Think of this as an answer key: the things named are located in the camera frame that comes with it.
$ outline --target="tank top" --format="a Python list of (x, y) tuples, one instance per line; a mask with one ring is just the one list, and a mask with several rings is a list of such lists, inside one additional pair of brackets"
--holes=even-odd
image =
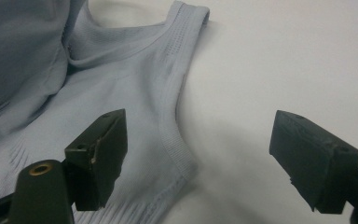
[[(101, 114), (124, 108), (129, 143), (121, 176), (105, 208), (75, 212), (75, 220), (156, 223), (196, 171), (175, 110), (208, 17), (206, 7), (174, 2), (164, 22), (103, 28), (84, 4), (74, 17), (76, 22), (63, 27), (62, 49), (68, 65), (57, 84), (61, 86), (43, 104), (26, 107), (31, 110), (24, 111), (27, 118), (7, 136), (0, 135), (0, 197), (13, 190), (17, 173), (26, 165), (62, 161), (63, 149)], [(16, 119), (2, 111), (0, 118)]]

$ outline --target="white surface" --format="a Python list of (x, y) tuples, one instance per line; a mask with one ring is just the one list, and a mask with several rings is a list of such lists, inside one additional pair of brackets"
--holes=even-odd
[[(358, 1), (189, 0), (211, 9), (178, 108), (200, 172), (162, 219), (174, 223), (349, 223), (312, 213), (269, 155), (277, 109), (358, 148)], [(91, 0), (107, 27), (164, 21), (171, 1)]]

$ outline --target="neckline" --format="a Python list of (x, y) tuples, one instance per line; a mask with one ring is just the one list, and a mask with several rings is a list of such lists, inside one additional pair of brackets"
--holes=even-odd
[(128, 47), (128, 45), (122, 46), (118, 49), (107, 49), (105, 51), (101, 51), (98, 54), (89, 56), (88, 58), (84, 59), (73, 59), (70, 57), (70, 54), (68, 53), (68, 62), (71, 65), (74, 65), (75, 67), (89, 67), (91, 65), (98, 65), (101, 63), (107, 63), (107, 62), (115, 62), (124, 60), (127, 58), (130, 58), (130, 56), (142, 51), (143, 49), (146, 49), (148, 46), (152, 45), (154, 42), (156, 42), (159, 38), (161, 38), (173, 25), (175, 19), (177, 18), (179, 14), (179, 10), (184, 5), (183, 2), (180, 1), (174, 1), (171, 5), (171, 8), (169, 9), (169, 12), (167, 14), (166, 20), (152, 24), (152, 25), (146, 25), (146, 26), (133, 26), (133, 27), (118, 27), (118, 28), (105, 28), (100, 25), (92, 18), (92, 15), (90, 13), (89, 8), (89, 2), (86, 1), (84, 6), (82, 7), (79, 16), (85, 17), (81, 20), (86, 20), (87, 25), (91, 26), (91, 29), (95, 29), (101, 32), (106, 33), (113, 33), (114, 31), (120, 31), (123, 29), (139, 29), (139, 28), (147, 28), (147, 27), (154, 27), (154, 26), (163, 26), (155, 35), (151, 35), (145, 39), (141, 43), (138, 43), (136, 46), (131, 46), (130, 50), (124, 50)]

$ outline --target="gray fabric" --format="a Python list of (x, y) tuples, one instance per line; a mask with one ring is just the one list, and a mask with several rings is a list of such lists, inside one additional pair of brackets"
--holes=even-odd
[[(17, 87), (7, 84), (10, 88), (0, 91), (0, 197), (13, 190), (16, 174), (24, 166), (45, 159), (63, 160), (63, 149), (96, 118), (125, 108), (129, 152), (121, 177), (107, 206), (97, 212), (75, 212), (76, 222), (155, 223), (196, 169), (179, 134), (175, 108), (209, 10), (174, 2), (165, 22), (106, 29), (96, 25), (85, 5), (76, 23), (67, 23), (62, 39), (59, 31), (63, 31), (63, 24), (68, 17), (69, 21), (76, 18), (70, 16), (69, 5), (55, 7), (64, 12), (62, 19), (53, 20), (54, 40), (37, 40), (49, 43), (49, 50), (36, 55), (45, 57), (44, 61), (22, 54), (16, 59), (19, 63), (35, 60), (38, 64), (33, 69), (21, 68), (28, 75), (16, 75), (25, 81), (13, 77)], [(0, 35), (10, 33), (5, 32), (2, 27)], [(13, 52), (22, 50), (29, 52), (20, 46)], [(13, 52), (5, 56), (8, 61), (14, 58)], [(6, 77), (13, 67), (0, 69), (0, 75)], [(23, 111), (10, 110), (19, 104)]]

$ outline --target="white backdrop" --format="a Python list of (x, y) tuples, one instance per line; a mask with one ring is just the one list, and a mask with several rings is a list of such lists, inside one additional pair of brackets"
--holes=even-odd
[[(164, 21), (172, 1), (90, 0), (105, 27)], [(188, 0), (209, 7), (178, 121), (200, 165), (162, 219), (175, 223), (349, 223), (312, 213), (269, 155), (276, 110), (358, 148), (358, 0)]]

